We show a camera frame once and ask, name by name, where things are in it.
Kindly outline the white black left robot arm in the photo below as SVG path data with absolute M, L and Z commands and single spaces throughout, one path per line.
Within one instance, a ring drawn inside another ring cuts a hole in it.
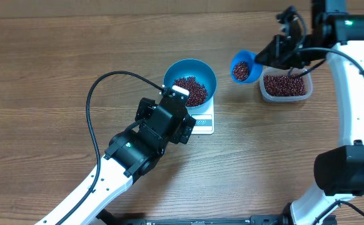
M 172 92 L 159 103 L 142 98 L 135 122 L 109 142 L 100 167 L 88 177 L 40 224 L 90 224 L 116 197 L 152 170 L 168 143 L 187 143 L 195 119 L 185 106 L 187 95 Z

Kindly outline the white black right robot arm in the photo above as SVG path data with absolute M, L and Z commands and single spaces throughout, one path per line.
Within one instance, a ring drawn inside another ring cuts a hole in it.
M 335 224 L 332 212 L 364 195 L 364 14 L 350 14 L 345 1 L 313 1 L 311 26 L 290 6 L 276 16 L 281 34 L 255 58 L 271 68 L 301 69 L 324 59 L 335 83 L 339 138 L 319 154 L 315 181 L 289 203 L 280 224 Z

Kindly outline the blue plastic measuring scoop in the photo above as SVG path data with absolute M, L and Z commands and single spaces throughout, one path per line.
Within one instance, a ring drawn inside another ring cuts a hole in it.
M 230 71 L 234 82 L 249 84 L 256 82 L 262 73 L 263 66 L 255 62 L 256 54 L 241 50 L 232 60 Z

